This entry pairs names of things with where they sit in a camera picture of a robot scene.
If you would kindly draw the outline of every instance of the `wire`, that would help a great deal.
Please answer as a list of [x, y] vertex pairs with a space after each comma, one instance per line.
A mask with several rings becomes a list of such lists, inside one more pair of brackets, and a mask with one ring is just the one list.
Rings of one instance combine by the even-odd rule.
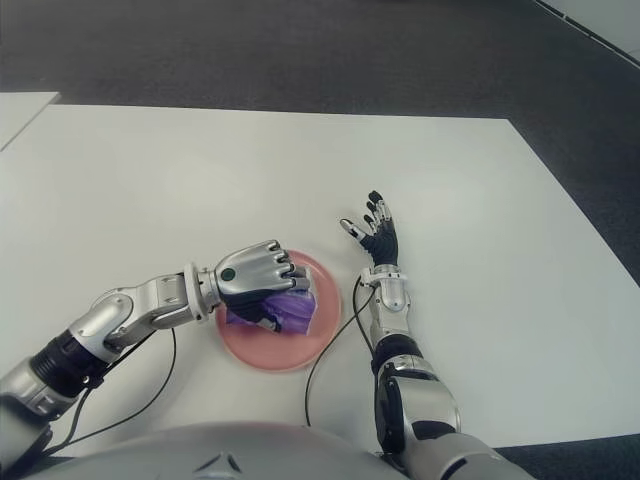
[[62, 442], [60, 442], [58, 445], [44, 450], [41, 453], [43, 457], [48, 457], [50, 455], [53, 455], [54, 453], [62, 450], [63, 448], [66, 448], [69, 445], [69, 442], [75, 435], [76, 429], [78, 428], [78, 420], [80, 420], [80, 412], [82, 412], [82, 407], [84, 406], [84, 402], [86, 402], [87, 398], [89, 398], [89, 394], [91, 393], [91, 391], [92, 391], [91, 389], [85, 390], [84, 394], [80, 398], [80, 401], [76, 406], [76, 410], [75, 412], [73, 412], [73, 420], [71, 421], [71, 427], [69, 427], [69, 433], [67, 433], [67, 436], [65, 437], [65, 439]]
[[[133, 352], [135, 352], [138, 348], [140, 348], [142, 346], [142, 344], [144, 342], [146, 342], [147, 340], [149, 340], [149, 337], [151, 337], [151, 335], [153, 335], [154, 333], [156, 333], [156, 331], [152, 331], [149, 335], [147, 335], [146, 337], [144, 337], [142, 340], [140, 340], [138, 343], [136, 343], [133, 347], [131, 347], [129, 350], [127, 350], [127, 353], [125, 353], [124, 355], [122, 355], [118, 360], [116, 360], [115, 362], [113, 362], [111, 365], [109, 365], [109, 367], [107, 367], [107, 369], [105, 370], [104, 374], [102, 375], [102, 377], [106, 377], [107, 374], [109, 372], [111, 372], [114, 368], [116, 368], [120, 363], [122, 363], [124, 360], [127, 359], [127, 357], [129, 355], [131, 355]], [[44, 450], [41, 455], [44, 457], [48, 457], [50, 455], [53, 455], [56, 452], [59, 452], [60, 450], [62, 450], [63, 448], [68, 447], [71, 444], [71, 439], [73, 438], [73, 436], [76, 433], [76, 429], [78, 428], [78, 421], [80, 420], [80, 414], [82, 413], [82, 407], [84, 406], [84, 403], [87, 401], [87, 398], [89, 398], [89, 394], [91, 394], [91, 392], [93, 390], [95, 390], [97, 388], [96, 386], [93, 387], [88, 387], [84, 393], [82, 394], [82, 397], [80, 398], [80, 400], [78, 401], [78, 405], [76, 405], [76, 410], [73, 413], [73, 420], [71, 421], [71, 426], [69, 427], [69, 433], [67, 433], [67, 436], [65, 437], [65, 439], [63, 441], [61, 441], [58, 445], [55, 445], [53, 447], [47, 448], [46, 450]]]
[[123, 361], [125, 361], [127, 359], [127, 357], [129, 355], [131, 355], [133, 352], [135, 352], [138, 348], [140, 348], [142, 346], [142, 344], [144, 342], [146, 342], [147, 340], [149, 340], [149, 337], [151, 337], [151, 335], [153, 335], [154, 333], [156, 333], [157, 330], [153, 330], [149, 335], [147, 335], [146, 337], [144, 337], [142, 340], [140, 340], [138, 343], [136, 343], [133, 347], [131, 347], [129, 350], [127, 350], [127, 353], [125, 353], [124, 355], [122, 355], [118, 360], [116, 360], [115, 362], [113, 362], [111, 365], [109, 365], [109, 367], [107, 368], [107, 370], [104, 372], [104, 376], [107, 375], [107, 373], [109, 373], [111, 370], [113, 370], [114, 368], [116, 368], [118, 365], [120, 365]]
[[[360, 333], [362, 334], [362, 338], [364, 339], [364, 343], [367, 344], [367, 348], [369, 349], [369, 353], [371, 353], [371, 356], [373, 357], [373, 346], [371, 345], [371, 341], [369, 340], [369, 337], [367, 336], [367, 334], [364, 331], [364, 327], [362, 326], [362, 321], [360, 321], [360, 312], [358, 311], [358, 308], [356, 307], [356, 295], [358, 293], [358, 286], [360, 285], [360, 280], [361, 280], [361, 277], [358, 277], [358, 279], [356, 280], [356, 283], [353, 285], [353, 294], [351, 295], [351, 307], [353, 308], [353, 317], [355, 318], [356, 323], [358, 324], [358, 328], [360, 329]], [[371, 299], [369, 299], [367, 301], [365, 306], [369, 304], [370, 300]]]
[[[354, 305], [355, 305], [355, 292], [357, 291], [359, 284], [360, 284], [360, 277], [358, 277], [353, 287]], [[309, 394], [311, 393], [311, 378], [313, 377], [313, 373], [316, 371], [316, 368], [318, 367], [318, 363], [320, 362], [320, 359], [324, 356], [325, 353], [327, 353], [331, 345], [333, 345], [333, 343], [340, 336], [340, 334], [344, 332], [344, 330], [351, 324], [351, 322], [353, 322], [356, 318], [358, 318], [358, 315], [360, 314], [360, 312], [362, 312], [367, 307], [367, 305], [369, 305], [369, 302], [371, 301], [375, 293], [376, 293], [376, 289], [374, 288], [373, 291], [371, 292], [371, 295], [369, 295], [369, 298], [367, 298], [367, 301], [360, 308], [354, 310], [354, 314], [351, 316], [351, 318], [349, 318], [349, 320], [347, 320], [347, 322], [342, 327], [340, 327], [340, 330], [337, 331], [337, 333], [333, 336], [329, 344], [322, 349], [322, 351], [320, 352], [320, 355], [318, 355], [318, 358], [316, 358], [315, 362], [313, 362], [313, 367], [311, 367], [311, 371], [309, 372], [309, 376], [307, 377], [307, 386], [304, 392], [304, 416], [305, 416], [305, 420], [307, 422], [308, 427], [311, 426], [311, 420], [309, 419]]]
[[[144, 342], [146, 342], [149, 337], [151, 337], [151, 335], [153, 335], [154, 332], [151, 332], [149, 335], [147, 335], [145, 338], [143, 338], [140, 342], [138, 342], [133, 348], [131, 348], [129, 351], [127, 351], [127, 353], [125, 353], [122, 357], [120, 357], [116, 362], [114, 362], [112, 365], [109, 366], [109, 368], [107, 369], [107, 371], [105, 372], [105, 375], [107, 373], [109, 373], [111, 370], [113, 370], [118, 364], [120, 364], [126, 357], [128, 357], [129, 355], [131, 355], [137, 348], [139, 348]], [[156, 392], [156, 394], [151, 398], [151, 400], [149, 400], [146, 405], [142, 408], [140, 408], [138, 411], [136, 411], [135, 413], [132, 413], [131, 415], [129, 415], [128, 417], [123, 418], [122, 420], [119, 420], [115, 423], [112, 423], [111, 425], [107, 425], [106, 427], [100, 428], [94, 432], [88, 433], [86, 435], [83, 435], [82, 437], [76, 438], [74, 440], [72, 440], [73, 435], [75, 434], [76, 428], [78, 426], [78, 420], [80, 418], [80, 413], [82, 412], [82, 407], [84, 406], [84, 402], [87, 400], [87, 397], [89, 396], [89, 394], [93, 391], [93, 389], [87, 389], [84, 393], [84, 395], [82, 396], [82, 398], [80, 399], [80, 401], [78, 402], [78, 406], [76, 408], [76, 411], [73, 415], [73, 421], [71, 422], [71, 428], [69, 429], [69, 433], [67, 434], [67, 437], [59, 444], [56, 445], [55, 447], [51, 447], [47, 450], [45, 450], [44, 452], [42, 452], [42, 455], [48, 456], [48, 455], [52, 455], [60, 450], [62, 450], [63, 448], [66, 448], [70, 445], [73, 445], [74, 443], [78, 443], [81, 442], [83, 440], [86, 440], [87, 438], [93, 437], [95, 435], [99, 435], [101, 433], [106, 432], [107, 430], [111, 430], [112, 428], [115, 428], [119, 425], [122, 425], [125, 422], [128, 422], [129, 420], [132, 420], [133, 418], [137, 417], [138, 415], [140, 415], [142, 412], [144, 412], [147, 408], [149, 408], [153, 402], [155, 402], [157, 400], [157, 398], [160, 396], [160, 394], [164, 391], [165, 387], [167, 386], [167, 384], [169, 383], [169, 380], [171, 379], [171, 375], [173, 374], [173, 370], [174, 367], [176, 365], [176, 357], [178, 355], [178, 344], [176, 341], [176, 331], [175, 329], [171, 329], [171, 336], [173, 339], [173, 355], [171, 358], [171, 366], [169, 367], [169, 372], [167, 373], [167, 376], [164, 379], [164, 382], [162, 382], [162, 385], [160, 386], [160, 388], [158, 389], [158, 391]]]

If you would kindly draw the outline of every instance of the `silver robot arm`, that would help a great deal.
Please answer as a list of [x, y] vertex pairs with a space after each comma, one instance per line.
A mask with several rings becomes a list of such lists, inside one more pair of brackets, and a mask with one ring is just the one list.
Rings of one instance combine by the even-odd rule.
[[225, 257], [212, 270], [188, 264], [136, 287], [100, 296], [89, 311], [0, 380], [0, 475], [32, 461], [51, 440], [60, 418], [85, 388], [96, 388], [128, 346], [155, 330], [204, 321], [224, 302], [229, 310], [273, 331], [280, 325], [262, 308], [269, 295], [308, 289], [280, 244], [268, 241]]
[[371, 302], [375, 418], [386, 454], [415, 480], [531, 480], [483, 442], [460, 433], [460, 413], [449, 389], [424, 359], [409, 331], [411, 299], [398, 267], [398, 242], [389, 209], [379, 193], [369, 194], [371, 228], [365, 233], [347, 219], [342, 227], [373, 259], [363, 285], [377, 287]]

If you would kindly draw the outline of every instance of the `robot forearm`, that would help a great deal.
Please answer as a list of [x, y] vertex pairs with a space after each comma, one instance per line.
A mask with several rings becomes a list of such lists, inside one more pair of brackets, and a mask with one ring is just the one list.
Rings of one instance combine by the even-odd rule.
[[304, 272], [272, 240], [225, 257], [212, 269], [188, 264], [136, 287], [100, 296], [89, 311], [0, 380], [0, 471], [27, 451], [39, 453], [51, 439], [49, 422], [60, 418], [85, 388], [96, 388], [128, 346], [155, 330], [204, 320], [220, 303], [242, 310], [246, 320], [277, 331], [261, 307], [269, 295], [309, 288]]
[[373, 218], [365, 233], [351, 221], [342, 227], [369, 252], [374, 266], [363, 270], [363, 285], [376, 288], [371, 367], [376, 379], [378, 441], [415, 480], [531, 480], [477, 438], [460, 432], [456, 401], [413, 340], [407, 322], [411, 300], [398, 267], [398, 243], [389, 209], [369, 194]]

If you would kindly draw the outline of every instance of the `gray carpet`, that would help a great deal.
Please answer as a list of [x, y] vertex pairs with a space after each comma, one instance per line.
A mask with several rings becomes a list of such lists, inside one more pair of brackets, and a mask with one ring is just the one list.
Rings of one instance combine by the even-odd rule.
[[[508, 118], [640, 282], [640, 70], [531, 0], [2, 0], [0, 89], [62, 102]], [[640, 437], [508, 449], [640, 478]]]

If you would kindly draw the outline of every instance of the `purple cloth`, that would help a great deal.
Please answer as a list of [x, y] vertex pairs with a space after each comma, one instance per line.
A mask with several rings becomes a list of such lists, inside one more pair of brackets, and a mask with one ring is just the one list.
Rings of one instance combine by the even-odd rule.
[[[285, 293], [271, 295], [262, 301], [262, 306], [276, 317], [283, 332], [306, 335], [309, 331], [311, 318], [316, 311], [316, 299], [310, 291], [289, 290]], [[228, 310], [227, 323], [256, 326], [255, 323]]]

